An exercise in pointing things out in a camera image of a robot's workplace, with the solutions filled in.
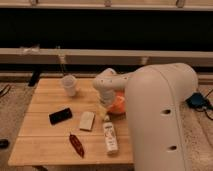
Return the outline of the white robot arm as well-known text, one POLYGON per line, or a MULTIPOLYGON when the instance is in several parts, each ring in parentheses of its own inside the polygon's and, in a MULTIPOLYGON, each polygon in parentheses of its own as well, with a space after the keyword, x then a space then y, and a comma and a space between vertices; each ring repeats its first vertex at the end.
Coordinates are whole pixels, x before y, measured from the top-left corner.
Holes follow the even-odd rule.
POLYGON ((108 68, 93 80, 100 102, 109 107, 125 93, 125 111, 135 171, 191 171, 180 104, 198 88, 187 64, 147 65, 127 74, 108 68))

